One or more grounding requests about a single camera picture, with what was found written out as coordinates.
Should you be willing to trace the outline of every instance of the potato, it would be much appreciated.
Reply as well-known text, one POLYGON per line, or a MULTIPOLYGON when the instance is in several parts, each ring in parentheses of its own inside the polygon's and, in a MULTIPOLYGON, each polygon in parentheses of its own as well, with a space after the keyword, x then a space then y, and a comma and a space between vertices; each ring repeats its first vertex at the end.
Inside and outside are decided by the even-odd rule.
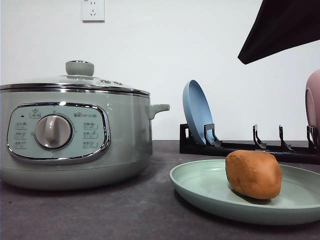
POLYGON ((230 185, 255 199, 273 199, 281 190, 282 172, 275 156, 265 151, 237 150, 225 160, 230 185))

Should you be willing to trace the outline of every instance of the control dial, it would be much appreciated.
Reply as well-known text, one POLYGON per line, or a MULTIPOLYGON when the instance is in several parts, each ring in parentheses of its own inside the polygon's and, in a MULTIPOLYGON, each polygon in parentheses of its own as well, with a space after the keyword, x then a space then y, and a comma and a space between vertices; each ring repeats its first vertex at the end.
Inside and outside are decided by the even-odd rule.
POLYGON ((59 115, 43 117, 35 127, 37 142, 46 149, 65 146, 72 135, 72 127, 67 119, 59 115))

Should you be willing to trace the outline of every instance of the black fabric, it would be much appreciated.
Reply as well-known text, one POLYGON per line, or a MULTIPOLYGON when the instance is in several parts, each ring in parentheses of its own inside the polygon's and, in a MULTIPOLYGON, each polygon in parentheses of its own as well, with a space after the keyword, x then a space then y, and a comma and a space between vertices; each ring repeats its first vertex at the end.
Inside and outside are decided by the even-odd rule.
POLYGON ((320 39, 320 0, 263 0, 239 53, 244 64, 320 39))

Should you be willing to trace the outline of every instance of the black dish rack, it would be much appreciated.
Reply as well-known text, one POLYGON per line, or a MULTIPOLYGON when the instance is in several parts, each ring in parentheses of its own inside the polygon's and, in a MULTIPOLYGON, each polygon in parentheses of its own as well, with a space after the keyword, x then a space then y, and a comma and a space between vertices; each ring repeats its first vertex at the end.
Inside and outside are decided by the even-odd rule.
POLYGON ((306 127, 306 136, 308 146, 291 146, 284 141, 283 127, 279 125, 279 137, 281 145, 271 145, 264 143, 258 137, 258 126, 254 125, 252 128, 253 142, 250 143, 236 143, 225 142, 219 140, 215 133, 215 124, 206 124, 204 127, 205 145, 197 144, 189 130, 188 124, 180 124, 180 141, 179 152, 181 154, 199 154, 209 156, 226 157, 229 153, 236 150, 252 150, 252 151, 266 151, 276 157, 280 162, 289 163, 304 163, 320 165, 320 147, 318 145, 318 131, 315 127, 306 127), (207 132, 212 131, 215 139, 210 142, 207 137, 207 132))

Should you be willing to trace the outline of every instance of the pink bowl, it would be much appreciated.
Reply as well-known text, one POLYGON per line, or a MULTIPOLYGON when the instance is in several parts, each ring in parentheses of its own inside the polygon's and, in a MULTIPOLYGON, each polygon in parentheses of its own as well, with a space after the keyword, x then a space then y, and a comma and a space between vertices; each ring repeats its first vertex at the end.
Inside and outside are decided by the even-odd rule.
POLYGON ((308 124, 320 132, 320 69, 311 74, 305 87, 305 108, 308 124))

